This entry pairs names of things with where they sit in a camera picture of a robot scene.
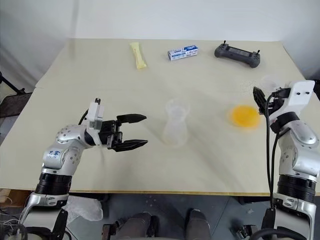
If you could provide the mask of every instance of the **beige tabletop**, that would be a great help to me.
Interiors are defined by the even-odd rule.
[[[138,113],[147,119],[121,127],[123,139],[147,139],[136,150],[85,150],[72,178],[72,191],[157,192],[220,195],[267,195],[266,126],[232,125],[228,113],[237,104],[255,106],[253,86],[263,78],[280,82],[303,80],[280,42],[230,42],[256,51],[257,68],[215,58],[220,41],[139,40],[147,68],[137,70],[129,39],[70,41],[45,76],[0,147],[0,187],[34,189],[45,149],[56,132],[78,123],[90,102],[101,98],[104,119]],[[195,44],[197,56],[168,61],[167,51]],[[190,105],[189,138],[182,147],[162,140],[166,103],[183,98]],[[301,114],[320,134],[320,102],[315,95]],[[276,166],[279,165],[279,148]],[[278,180],[278,167],[275,183]]]

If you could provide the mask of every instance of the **white wall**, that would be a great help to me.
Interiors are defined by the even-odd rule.
[[[304,76],[320,78],[319,0],[1,0],[0,10],[0,56],[30,85],[69,36],[283,41]]]

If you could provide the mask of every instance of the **plastic bag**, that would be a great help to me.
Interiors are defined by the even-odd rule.
[[[89,221],[100,221],[104,217],[101,203],[92,198],[69,196],[62,208],[68,212],[67,225],[79,216]]]

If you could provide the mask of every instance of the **game controller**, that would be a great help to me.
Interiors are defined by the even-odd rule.
[[[260,63],[260,50],[257,52],[249,52],[239,48],[235,48],[226,44],[224,41],[214,51],[214,55],[219,57],[226,57],[229,59],[237,60],[249,64],[251,68],[256,68]]]

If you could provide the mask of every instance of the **yellow packet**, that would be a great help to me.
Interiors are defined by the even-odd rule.
[[[139,42],[131,42],[130,46],[131,46],[133,54],[135,56],[136,69],[145,68],[147,65],[146,65],[145,61],[143,60],[143,58],[141,56]]]

